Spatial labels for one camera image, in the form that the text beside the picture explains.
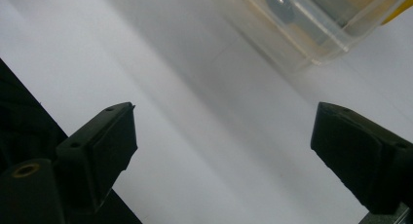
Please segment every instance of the transparent container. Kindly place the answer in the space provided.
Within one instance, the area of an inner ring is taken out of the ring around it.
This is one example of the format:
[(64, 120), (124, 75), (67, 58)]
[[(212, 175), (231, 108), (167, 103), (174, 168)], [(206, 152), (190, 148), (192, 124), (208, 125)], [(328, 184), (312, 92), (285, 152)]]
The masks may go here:
[(282, 68), (347, 52), (405, 0), (214, 0), (239, 31)]

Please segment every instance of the white backdrop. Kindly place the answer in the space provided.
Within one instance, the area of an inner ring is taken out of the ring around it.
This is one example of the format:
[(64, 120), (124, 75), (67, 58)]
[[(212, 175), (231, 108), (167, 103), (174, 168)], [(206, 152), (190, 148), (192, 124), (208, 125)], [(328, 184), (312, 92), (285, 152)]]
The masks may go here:
[(413, 141), (413, 12), (282, 76), (209, 0), (0, 0), (0, 57), (71, 134), (136, 105), (115, 190), (150, 223), (358, 223), (310, 149), (319, 101)]

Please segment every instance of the plastic box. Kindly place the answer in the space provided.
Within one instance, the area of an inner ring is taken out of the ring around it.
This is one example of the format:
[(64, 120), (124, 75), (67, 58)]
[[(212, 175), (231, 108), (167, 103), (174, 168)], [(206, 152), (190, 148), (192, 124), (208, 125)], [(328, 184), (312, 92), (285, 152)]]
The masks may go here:
[(333, 59), (404, 0), (214, 0), (250, 42), (282, 68)]

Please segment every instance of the white table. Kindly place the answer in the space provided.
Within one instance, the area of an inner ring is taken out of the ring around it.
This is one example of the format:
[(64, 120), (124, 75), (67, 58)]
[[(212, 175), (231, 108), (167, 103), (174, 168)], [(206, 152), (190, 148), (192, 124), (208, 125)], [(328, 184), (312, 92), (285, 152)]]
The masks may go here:
[(145, 224), (358, 223), (310, 149), (319, 101), (413, 141), (412, 11), (282, 76), (209, 0), (0, 0), (0, 57), (68, 134), (136, 105), (115, 190)]

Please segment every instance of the yellow object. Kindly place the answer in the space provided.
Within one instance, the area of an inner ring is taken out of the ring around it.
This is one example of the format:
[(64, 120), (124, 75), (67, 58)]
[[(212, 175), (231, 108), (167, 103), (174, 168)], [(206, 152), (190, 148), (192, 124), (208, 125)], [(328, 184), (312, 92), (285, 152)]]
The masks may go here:
[(398, 15), (409, 9), (411, 6), (413, 6), (413, 0), (404, 1), (404, 3), (401, 4), (400, 7), (398, 7), (382, 24), (386, 24), (392, 19), (398, 17)]

